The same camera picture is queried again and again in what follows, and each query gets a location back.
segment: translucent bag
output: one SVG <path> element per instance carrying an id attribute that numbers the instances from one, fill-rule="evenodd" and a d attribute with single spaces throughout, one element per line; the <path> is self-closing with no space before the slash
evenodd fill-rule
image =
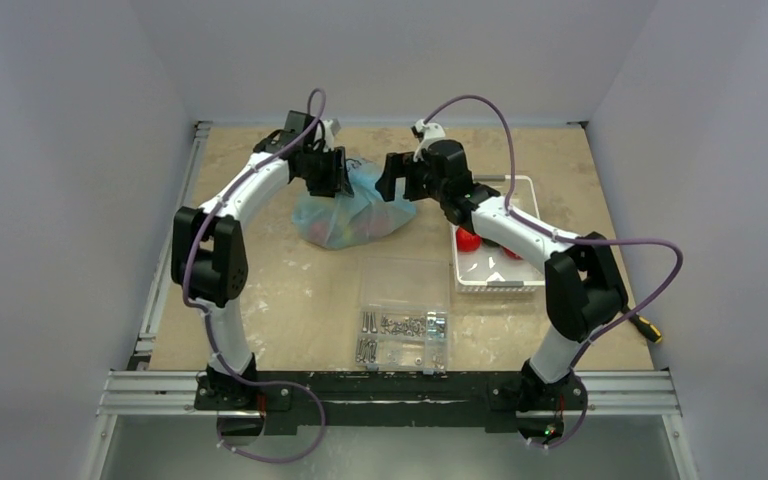
<path id="1" fill-rule="evenodd" d="M 331 250 L 363 245 L 395 232 L 416 216 L 416 207 L 402 198 L 399 182 L 396 198 L 385 202 L 375 190 L 382 169 L 366 160 L 346 160 L 354 197 L 299 196 L 293 209 L 293 225 L 310 243 Z"/>

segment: red ball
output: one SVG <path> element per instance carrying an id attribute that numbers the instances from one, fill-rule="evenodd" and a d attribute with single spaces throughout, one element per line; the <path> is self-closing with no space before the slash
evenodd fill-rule
<path id="1" fill-rule="evenodd" d="M 459 252 L 474 252 L 481 246 L 481 237 L 458 227 L 458 231 L 455 232 L 455 243 Z"/>
<path id="2" fill-rule="evenodd" d="M 503 252 L 505 252 L 505 255 L 507 255 L 507 256 L 508 256 L 508 257 L 510 257 L 510 258 L 513 258 L 514 260 L 522 260 L 522 257 L 520 257 L 520 256 L 519 256 L 519 255 L 517 255 L 516 253 L 514 253 L 514 252 L 512 252 L 512 251 L 508 250 L 508 249 L 507 249 L 507 248 L 505 248 L 505 247 L 502 247 L 502 251 L 503 251 Z"/>

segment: wooden table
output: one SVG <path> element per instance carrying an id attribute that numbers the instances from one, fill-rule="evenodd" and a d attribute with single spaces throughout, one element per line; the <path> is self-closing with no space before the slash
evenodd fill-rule
<path id="1" fill-rule="evenodd" d="M 272 128 L 211 130 L 192 204 L 213 196 L 248 160 L 252 146 Z M 474 174 L 509 172 L 499 128 L 451 128 Z M 515 129 L 517 173 L 534 181 L 541 218 L 566 230 L 614 235 L 584 131 Z M 337 136 L 350 157 L 383 162 L 387 152 L 416 146 L 408 128 L 346 128 Z M 262 370 L 355 369 L 360 264 L 369 256 L 451 261 L 449 227 L 432 200 L 417 203 L 415 219 L 378 242 L 327 251 L 301 240 L 290 221 L 304 183 L 279 192 L 246 232 L 249 279 L 241 296 L 243 323 Z M 548 328 L 538 294 L 486 297 L 451 287 L 450 370 L 519 370 Z M 172 285 L 150 368 L 199 370 L 208 358 L 204 327 Z M 579 364 L 586 370 L 649 370 L 645 340 L 621 325 L 602 337 Z"/>

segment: white wall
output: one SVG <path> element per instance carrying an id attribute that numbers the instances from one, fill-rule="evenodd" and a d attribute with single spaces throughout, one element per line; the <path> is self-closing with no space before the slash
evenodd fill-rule
<path id="1" fill-rule="evenodd" d="M 660 1 L 589 127 L 618 234 L 687 253 L 647 311 L 702 478 L 768 479 L 768 1 Z M 638 298 L 669 255 L 627 250 Z"/>
<path id="2" fill-rule="evenodd" d="M 76 478 L 190 132 L 125 0 L 0 1 L 0 479 Z"/>
<path id="3" fill-rule="evenodd" d="M 131 0 L 199 119 L 283 121 L 323 86 L 342 120 L 414 122 L 481 93 L 513 123 L 590 118 L 655 0 Z M 478 104 L 450 121 L 493 122 Z"/>

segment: yellow and black screwdriver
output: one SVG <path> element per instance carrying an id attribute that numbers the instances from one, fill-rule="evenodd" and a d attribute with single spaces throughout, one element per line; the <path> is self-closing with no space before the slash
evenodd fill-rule
<path id="1" fill-rule="evenodd" d="M 628 308 L 628 305 L 626 305 L 623 307 L 622 313 L 628 313 L 629 310 L 631 309 Z M 640 334 L 643 335 L 646 340 L 649 340 L 652 343 L 660 343 L 660 341 L 664 339 L 664 337 L 661 335 L 661 331 L 658 330 L 658 327 L 640 315 L 632 315 L 628 318 L 628 321 L 637 328 L 637 331 L 640 332 Z"/>

